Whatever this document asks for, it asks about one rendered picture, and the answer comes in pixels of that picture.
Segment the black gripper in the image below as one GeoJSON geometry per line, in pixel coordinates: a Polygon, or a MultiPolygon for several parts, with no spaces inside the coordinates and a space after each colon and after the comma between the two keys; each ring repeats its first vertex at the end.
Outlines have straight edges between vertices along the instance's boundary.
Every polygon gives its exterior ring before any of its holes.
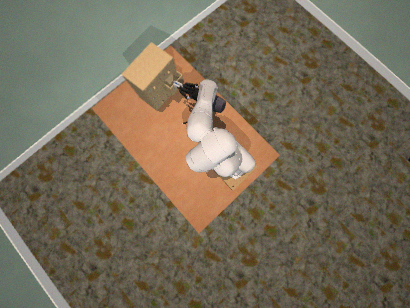
{"type": "Polygon", "coordinates": [[[176,81],[176,83],[177,84],[173,84],[173,85],[176,88],[179,89],[180,93],[186,98],[187,101],[188,101],[188,99],[194,99],[195,101],[197,101],[198,91],[199,91],[199,89],[197,89],[197,88],[199,88],[198,84],[192,84],[192,83],[186,83],[186,82],[185,82],[185,84],[182,84],[182,83],[179,83],[177,81],[176,81]],[[186,94],[184,92],[187,93],[189,96],[186,96],[186,94]]]}

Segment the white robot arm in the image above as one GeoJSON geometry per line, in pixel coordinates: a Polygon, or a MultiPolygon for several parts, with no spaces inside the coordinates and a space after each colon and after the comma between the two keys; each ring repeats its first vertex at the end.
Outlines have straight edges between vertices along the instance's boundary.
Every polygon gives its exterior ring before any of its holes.
{"type": "Polygon", "coordinates": [[[200,82],[198,101],[186,128],[188,137],[199,144],[186,154],[186,162],[195,172],[214,170],[222,177],[237,179],[252,171],[256,161],[233,134],[213,128],[213,112],[222,113],[226,106],[226,101],[216,95],[217,90],[217,84],[211,80],[200,82]]]}

